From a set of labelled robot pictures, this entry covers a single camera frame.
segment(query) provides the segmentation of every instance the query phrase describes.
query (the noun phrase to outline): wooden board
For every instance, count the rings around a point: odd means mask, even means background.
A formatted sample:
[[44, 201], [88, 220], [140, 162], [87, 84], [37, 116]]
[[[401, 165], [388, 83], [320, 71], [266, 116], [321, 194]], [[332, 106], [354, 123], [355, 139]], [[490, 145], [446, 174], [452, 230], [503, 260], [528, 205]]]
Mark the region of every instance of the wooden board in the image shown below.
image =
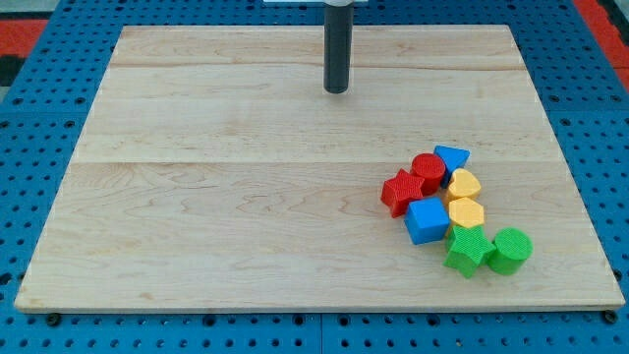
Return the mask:
[[[25, 312], [491, 312], [624, 303], [507, 27], [358, 27], [351, 90], [322, 28], [126, 28], [16, 300]], [[471, 280], [411, 245], [382, 182], [468, 148], [490, 237]]]

